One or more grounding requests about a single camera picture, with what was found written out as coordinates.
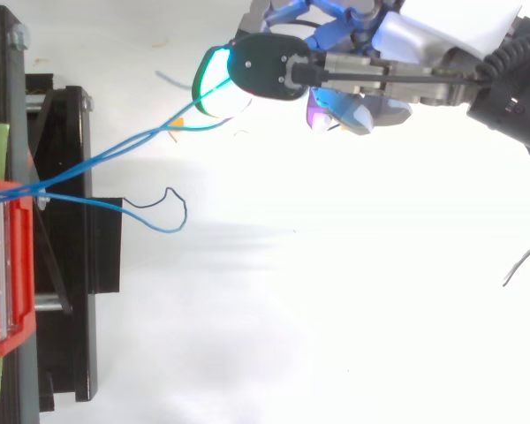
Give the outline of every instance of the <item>screw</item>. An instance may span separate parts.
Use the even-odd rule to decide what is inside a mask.
[[[45,189],[41,189],[40,190],[40,193],[46,193],[45,192]],[[44,196],[40,196],[37,198],[37,208],[39,208],[39,210],[41,212],[43,212],[45,210],[45,208],[47,207],[47,204],[51,201],[51,198],[50,197],[44,197]]]
[[[92,97],[84,95],[82,97],[82,109],[85,112],[92,112],[95,110],[95,100]]]
[[[8,33],[8,44],[16,50],[23,51],[29,49],[29,30],[22,24],[14,25]]]

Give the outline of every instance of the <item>white background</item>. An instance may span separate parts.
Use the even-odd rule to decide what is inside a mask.
[[[26,71],[94,97],[94,153],[186,104],[155,71],[190,83],[249,7],[6,3],[31,29]],[[191,219],[167,236],[125,218],[121,293],[97,300],[99,392],[42,421],[530,424],[530,260],[501,287],[530,247],[530,157],[463,108],[415,111],[318,136],[303,102],[257,101],[96,169],[95,195],[173,186]]]

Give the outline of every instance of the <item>green light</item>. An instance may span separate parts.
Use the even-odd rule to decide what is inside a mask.
[[[202,59],[202,64],[196,72],[193,84],[193,99],[199,98],[218,84],[227,80],[228,58],[230,50],[225,48],[210,49]],[[251,102],[252,95],[243,91],[233,82],[224,85],[215,93],[204,98],[198,109],[212,117],[235,117]]]

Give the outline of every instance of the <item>black coiled cable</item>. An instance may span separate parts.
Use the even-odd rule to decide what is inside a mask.
[[[504,44],[477,65],[479,75],[489,81],[499,80],[530,63],[530,34]]]

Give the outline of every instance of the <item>red bracket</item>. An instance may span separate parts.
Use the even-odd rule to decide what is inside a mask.
[[[0,190],[19,187],[0,181]],[[10,212],[11,326],[0,341],[0,358],[35,332],[33,201],[25,197],[4,204]]]

